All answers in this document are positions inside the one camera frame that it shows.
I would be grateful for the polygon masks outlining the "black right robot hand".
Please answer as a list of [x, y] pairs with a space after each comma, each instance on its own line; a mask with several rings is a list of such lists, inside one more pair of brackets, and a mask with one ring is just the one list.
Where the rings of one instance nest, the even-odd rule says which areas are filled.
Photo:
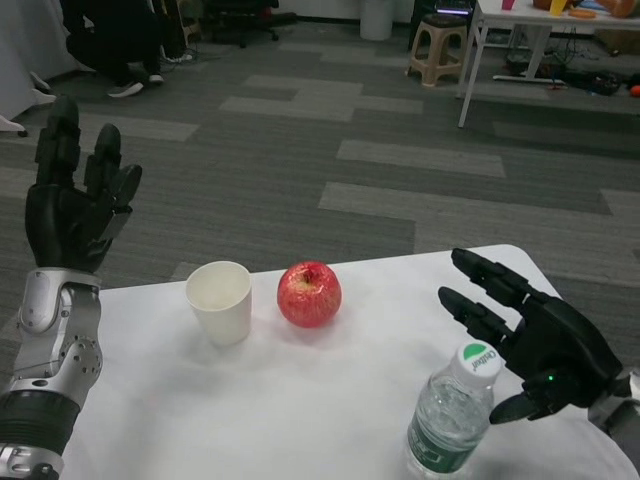
[[475, 339], [493, 346], [523, 380], [522, 392], [494, 407], [493, 425], [551, 416], [568, 405], [590, 408], [611, 393], [623, 371], [604, 336], [566, 301], [535, 289], [505, 265], [455, 248], [453, 265], [493, 300], [516, 310], [515, 330], [481, 303], [442, 287], [438, 298]]

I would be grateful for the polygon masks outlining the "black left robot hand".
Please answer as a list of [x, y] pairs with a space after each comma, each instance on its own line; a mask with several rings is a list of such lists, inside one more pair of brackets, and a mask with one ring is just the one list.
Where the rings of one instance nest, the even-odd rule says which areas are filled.
[[119, 129], [106, 123], [100, 130], [83, 190], [74, 183], [80, 139], [78, 106], [61, 96], [40, 131], [36, 179], [25, 204], [26, 235], [40, 268], [96, 272], [133, 212], [143, 169], [121, 164]]

